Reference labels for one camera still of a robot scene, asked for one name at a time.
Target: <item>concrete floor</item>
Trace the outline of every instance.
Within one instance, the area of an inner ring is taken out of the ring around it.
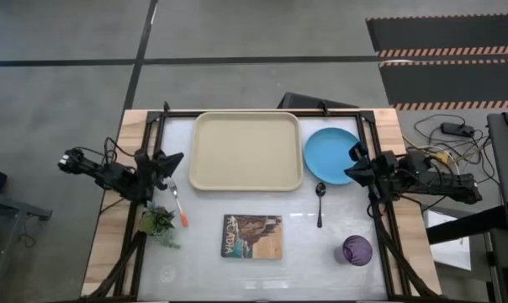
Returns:
[[[0,60],[134,58],[148,7],[149,0],[0,0]],[[466,13],[508,13],[508,0],[160,0],[146,58],[373,55],[366,17]],[[67,148],[101,149],[104,137],[116,136],[131,71],[132,66],[0,67],[6,193],[54,210],[46,224],[29,221],[37,245],[18,247],[1,302],[78,297],[103,191],[90,178],[60,172],[56,163]],[[389,106],[376,64],[338,63],[145,66],[134,108],[160,108],[164,100],[178,109],[273,108],[287,91]],[[483,128],[490,111],[458,114]],[[399,113],[403,132],[425,144],[412,125],[430,114]],[[478,167],[467,170],[484,177]],[[478,205],[443,206],[476,212],[498,203],[493,183],[480,188],[486,199]],[[466,298],[467,286],[447,281],[442,277],[449,297]]]

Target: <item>fork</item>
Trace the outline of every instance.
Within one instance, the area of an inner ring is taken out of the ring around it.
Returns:
[[[168,188],[172,192],[174,198],[176,198],[176,203],[177,203],[177,207],[179,209],[179,214],[181,215],[181,223],[183,224],[183,227],[188,227],[187,215],[185,215],[183,208],[179,204],[179,198],[177,197],[177,185],[171,177],[167,178],[167,184],[168,184]]]

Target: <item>metal spoon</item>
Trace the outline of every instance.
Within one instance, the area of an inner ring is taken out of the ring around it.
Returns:
[[[317,194],[318,197],[320,198],[320,213],[318,214],[318,227],[319,228],[321,228],[323,226],[323,224],[321,223],[321,197],[323,197],[325,195],[326,191],[327,191],[327,187],[325,186],[325,184],[323,182],[320,182],[315,187],[315,194]]]

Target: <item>orange striped tape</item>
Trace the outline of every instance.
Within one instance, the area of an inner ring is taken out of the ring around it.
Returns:
[[[508,63],[508,59],[488,60],[445,60],[445,61],[383,61],[379,67],[384,66],[434,66],[434,65],[469,65],[469,64],[499,64]]]
[[[496,55],[508,54],[508,45],[482,47],[453,47],[434,49],[381,50],[383,58],[401,58],[406,56],[459,56],[459,55]]]
[[[374,18],[366,18],[366,21],[398,20],[398,19],[476,18],[476,17],[496,17],[496,16],[508,16],[508,13],[475,13],[475,14],[437,15],[437,16],[374,17]]]
[[[417,102],[392,105],[396,110],[437,110],[437,109],[508,109],[508,100],[462,101],[462,102]]]

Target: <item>book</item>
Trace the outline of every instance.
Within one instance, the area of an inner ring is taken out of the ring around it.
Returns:
[[[225,215],[220,254],[224,258],[282,258],[282,216]]]

